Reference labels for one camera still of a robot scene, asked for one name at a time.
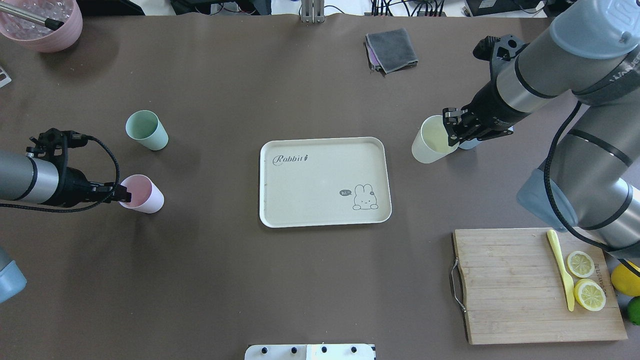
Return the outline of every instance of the bunny drawing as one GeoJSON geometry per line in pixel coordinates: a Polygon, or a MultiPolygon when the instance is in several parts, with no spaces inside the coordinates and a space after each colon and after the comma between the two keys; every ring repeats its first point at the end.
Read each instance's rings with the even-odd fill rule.
{"type": "Polygon", "coordinates": [[[356,197],[353,198],[354,210],[370,210],[378,208],[378,200],[376,194],[373,193],[373,187],[370,184],[356,185],[356,197]]]}

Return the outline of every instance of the lime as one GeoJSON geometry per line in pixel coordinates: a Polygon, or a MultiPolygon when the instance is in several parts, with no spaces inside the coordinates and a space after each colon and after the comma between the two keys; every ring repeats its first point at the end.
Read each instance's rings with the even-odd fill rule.
{"type": "Polygon", "coordinates": [[[627,315],[634,325],[640,325],[640,297],[634,297],[627,305],[627,315]]]}
{"type": "Polygon", "coordinates": [[[574,251],[566,258],[569,271],[577,277],[589,277],[596,270],[591,256],[582,251],[574,251]]]}
{"type": "MultiPolygon", "coordinates": [[[[640,268],[629,262],[631,266],[640,271],[640,268]]],[[[640,296],[640,277],[632,273],[625,265],[618,265],[611,273],[611,284],[621,293],[635,297],[640,296]]]]}
{"type": "Polygon", "coordinates": [[[580,279],[573,289],[575,300],[589,311],[599,311],[607,302],[600,285],[591,279],[580,279]]]}

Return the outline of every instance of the green cup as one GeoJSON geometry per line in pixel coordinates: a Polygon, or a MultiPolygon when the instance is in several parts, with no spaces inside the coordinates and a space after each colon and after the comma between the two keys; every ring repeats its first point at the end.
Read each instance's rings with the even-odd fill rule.
{"type": "Polygon", "coordinates": [[[127,119],[127,135],[150,150],[160,150],[169,142],[158,116],[149,110],[140,110],[127,119]]]}

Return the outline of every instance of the cutting board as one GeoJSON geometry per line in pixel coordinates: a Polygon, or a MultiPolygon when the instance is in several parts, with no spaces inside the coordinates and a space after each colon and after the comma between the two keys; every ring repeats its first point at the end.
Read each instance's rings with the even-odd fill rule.
{"type": "Polygon", "coordinates": [[[589,254],[596,266],[589,278],[607,295],[600,311],[588,311],[576,302],[575,311],[570,312],[547,230],[455,231],[469,343],[627,339],[602,250],[569,233],[558,233],[565,262],[575,250],[589,254]]]}

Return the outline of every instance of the pink cup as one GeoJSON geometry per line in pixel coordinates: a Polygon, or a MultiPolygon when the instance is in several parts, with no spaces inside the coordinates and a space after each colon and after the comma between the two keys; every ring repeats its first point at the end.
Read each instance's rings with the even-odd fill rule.
{"type": "MultiPolygon", "coordinates": [[[[15,5],[22,8],[22,4],[27,1],[36,1],[37,3],[44,3],[44,0],[4,0],[7,4],[15,5]]],[[[10,18],[7,14],[3,14],[0,17],[0,33],[7,38],[13,40],[15,43],[20,44],[28,49],[40,51],[41,53],[55,53],[56,51],[64,50],[76,42],[82,32],[82,14],[76,0],[60,0],[65,3],[73,3],[74,8],[71,12],[71,16],[65,21],[65,24],[52,31],[50,34],[43,37],[35,38],[32,40],[20,40],[12,37],[4,29],[4,24],[7,18],[10,18]]]]}
{"type": "Polygon", "coordinates": [[[147,214],[153,214],[162,208],[164,195],[148,177],[132,175],[120,184],[131,193],[131,202],[120,201],[123,207],[147,214]]]}

